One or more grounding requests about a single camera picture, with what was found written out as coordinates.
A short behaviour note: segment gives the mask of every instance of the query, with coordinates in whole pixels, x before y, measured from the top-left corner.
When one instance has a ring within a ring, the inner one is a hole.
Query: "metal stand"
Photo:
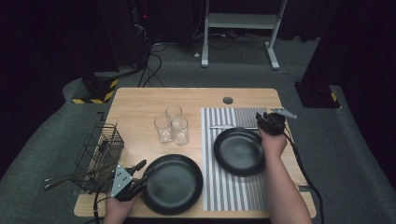
[[[209,48],[208,48],[208,31],[209,27],[219,28],[248,28],[248,29],[266,29],[273,30],[269,42],[265,42],[265,48],[268,52],[271,65],[274,70],[279,69],[274,53],[274,43],[276,35],[282,22],[283,12],[288,0],[282,0],[277,15],[254,15],[254,14],[231,14],[231,13],[209,13],[209,0],[206,1],[205,9],[205,33],[204,45],[202,50],[202,67],[209,66]]]

